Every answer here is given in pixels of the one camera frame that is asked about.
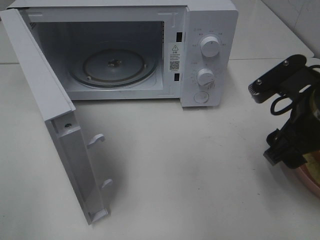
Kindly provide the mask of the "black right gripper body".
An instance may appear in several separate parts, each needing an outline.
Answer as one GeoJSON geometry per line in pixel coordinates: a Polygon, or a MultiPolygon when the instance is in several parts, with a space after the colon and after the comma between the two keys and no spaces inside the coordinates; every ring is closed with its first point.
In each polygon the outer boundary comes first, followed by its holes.
{"type": "Polygon", "coordinates": [[[320,86],[309,87],[292,102],[290,117],[281,129],[267,136],[269,147],[290,169],[305,163],[305,154],[320,149],[320,86]]]}

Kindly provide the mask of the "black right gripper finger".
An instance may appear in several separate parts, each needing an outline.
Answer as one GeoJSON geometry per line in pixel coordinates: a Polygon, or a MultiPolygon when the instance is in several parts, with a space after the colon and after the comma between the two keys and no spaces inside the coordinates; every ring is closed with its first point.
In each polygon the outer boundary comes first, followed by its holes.
{"type": "Polygon", "coordinates": [[[282,161],[281,157],[277,154],[277,152],[272,147],[269,147],[267,150],[265,150],[263,153],[263,156],[267,159],[267,161],[272,166],[282,161]]]}

